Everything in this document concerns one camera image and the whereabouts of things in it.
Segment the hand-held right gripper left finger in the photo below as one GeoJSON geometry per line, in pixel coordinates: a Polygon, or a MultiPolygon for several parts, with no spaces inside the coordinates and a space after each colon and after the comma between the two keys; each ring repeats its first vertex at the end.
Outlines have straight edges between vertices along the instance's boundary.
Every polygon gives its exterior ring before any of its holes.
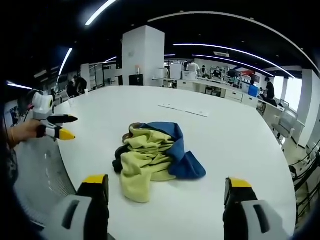
{"type": "Polygon", "coordinates": [[[45,240],[108,240],[109,217],[109,177],[91,175],[54,207],[41,235],[45,240]]]}

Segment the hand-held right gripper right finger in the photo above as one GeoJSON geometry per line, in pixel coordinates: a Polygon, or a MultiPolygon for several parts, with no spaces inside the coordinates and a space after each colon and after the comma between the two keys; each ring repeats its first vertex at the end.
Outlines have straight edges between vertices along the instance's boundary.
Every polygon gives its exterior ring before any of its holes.
{"type": "Polygon", "coordinates": [[[281,216],[243,179],[226,178],[222,220],[225,240],[288,239],[281,216]]]}

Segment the person's left hand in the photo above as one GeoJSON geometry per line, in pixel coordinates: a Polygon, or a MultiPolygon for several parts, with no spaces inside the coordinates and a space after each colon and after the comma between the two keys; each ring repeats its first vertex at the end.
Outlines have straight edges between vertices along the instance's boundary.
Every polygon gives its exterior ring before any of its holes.
{"type": "Polygon", "coordinates": [[[10,142],[15,147],[21,142],[37,138],[37,130],[42,125],[39,120],[30,119],[10,129],[10,142]]]}

